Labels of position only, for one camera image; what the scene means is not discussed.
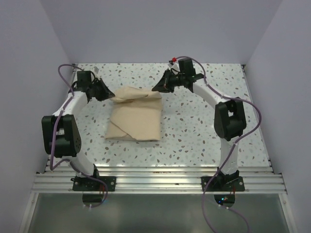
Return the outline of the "beige cloth mat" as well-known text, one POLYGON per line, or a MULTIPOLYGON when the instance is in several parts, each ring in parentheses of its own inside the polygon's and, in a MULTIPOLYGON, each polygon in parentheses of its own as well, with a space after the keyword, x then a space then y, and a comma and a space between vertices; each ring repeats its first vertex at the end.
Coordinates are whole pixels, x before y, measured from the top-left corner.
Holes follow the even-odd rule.
POLYGON ((157 91, 122 87, 113 102, 105 139, 159 141, 161 139, 162 96, 157 91))

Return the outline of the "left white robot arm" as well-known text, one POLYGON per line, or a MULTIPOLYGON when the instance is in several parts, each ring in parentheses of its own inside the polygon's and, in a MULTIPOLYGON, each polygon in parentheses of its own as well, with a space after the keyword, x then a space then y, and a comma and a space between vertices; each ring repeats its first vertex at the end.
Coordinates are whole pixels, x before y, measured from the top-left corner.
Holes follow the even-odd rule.
POLYGON ((81 70, 76 75, 77 80, 70 86, 65 102, 41 120, 44 148, 50 155, 50 170, 67 162, 78 177, 85 178, 84 185, 94 191, 100 187, 101 178, 94 174, 96 166, 81 152, 82 140, 76 117, 92 99, 104 101, 115 94, 92 71, 81 70))

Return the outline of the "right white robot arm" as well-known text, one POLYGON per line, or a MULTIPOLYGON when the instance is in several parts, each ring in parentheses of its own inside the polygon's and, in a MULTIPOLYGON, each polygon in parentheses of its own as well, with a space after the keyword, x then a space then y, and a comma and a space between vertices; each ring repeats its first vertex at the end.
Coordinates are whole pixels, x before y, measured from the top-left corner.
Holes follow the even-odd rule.
POLYGON ((214 130, 221 139, 221 160, 216 184, 219 189, 226 191, 239 176, 238 149, 234 140, 242 136, 246 128, 243 102, 239 98, 226 97, 212 87, 207 82, 206 72, 197 73, 193 59, 189 57, 172 58, 168 66, 152 90, 172 93, 176 87, 182 86, 200 96, 214 109, 214 130))

